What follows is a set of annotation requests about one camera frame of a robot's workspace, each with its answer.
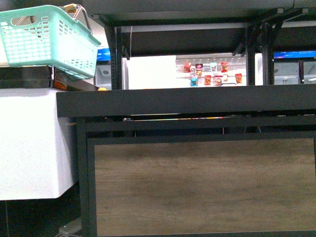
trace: display rack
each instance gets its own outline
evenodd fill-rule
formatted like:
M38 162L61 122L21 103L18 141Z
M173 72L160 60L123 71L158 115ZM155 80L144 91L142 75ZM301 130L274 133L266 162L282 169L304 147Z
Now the display rack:
M306 1L298 0L240 0L225 4L223 9L222 1L217 0L182 0L182 4L175 0L153 0L151 4L145 2L131 0L121 4L115 0L83 1L94 20L105 26L111 51L113 91L57 94L58 116L77 120L84 237L97 237L95 145L316 137L315 116L305 116L316 114L315 85L213 88L212 93L209 93L209 88L120 90L123 56L191 53L231 52L233 55L245 55L247 84L254 85L254 56L261 51L264 59L264 85L274 84L273 50L315 48L314 25L306 26L308 30L302 25L283 28L283 23L290 19L314 19L313 15L306 16L308 11L304 7L316 6L315 3L306 5ZM294 32L306 37L297 39L293 37ZM202 119L208 117L226 118ZM251 129L258 126L260 133ZM168 134L176 130L180 133L177 136L152 136L141 133L141 130L153 133L164 130ZM316 230L181 236L303 237L316 236Z

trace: blue sign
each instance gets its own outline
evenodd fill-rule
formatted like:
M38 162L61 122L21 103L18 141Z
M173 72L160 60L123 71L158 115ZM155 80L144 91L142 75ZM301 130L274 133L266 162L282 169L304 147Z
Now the blue sign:
M275 58L314 58L316 51L298 51L298 52L278 52L274 54Z
M97 61L110 61L111 54L109 48L100 48L98 49Z

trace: glass door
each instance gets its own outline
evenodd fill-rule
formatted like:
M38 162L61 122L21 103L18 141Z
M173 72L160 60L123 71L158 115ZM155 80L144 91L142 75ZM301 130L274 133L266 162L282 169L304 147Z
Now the glass door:
M297 62L275 62L275 85L299 84Z
M304 84L316 84L316 62L304 62Z

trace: basket handle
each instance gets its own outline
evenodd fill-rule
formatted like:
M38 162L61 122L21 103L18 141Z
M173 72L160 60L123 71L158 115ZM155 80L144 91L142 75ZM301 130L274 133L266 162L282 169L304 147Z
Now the basket handle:
M27 20L27 19L30 19L30 24L24 24L24 22ZM32 15L32 16L22 16L22 17L14 17L14 18L11 18L11 25L12 26L29 26L29 25L32 25L32 24L35 24L36 22L38 21L38 17L35 16L35 15Z

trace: metal basket handle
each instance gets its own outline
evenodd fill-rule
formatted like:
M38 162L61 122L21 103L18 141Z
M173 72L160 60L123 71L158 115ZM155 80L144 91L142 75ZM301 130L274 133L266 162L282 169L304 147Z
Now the metal basket handle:
M70 15L71 13L74 13L72 18L75 19L75 20L77 19L79 14L82 12L83 16L84 16L85 23L87 25L87 28L92 32L92 29L91 29L89 21L88 21L87 11L84 9L83 6L81 6L79 4L72 3L72 4L69 4L69 5L65 5L65 6L60 6L60 8L63 9L68 15Z

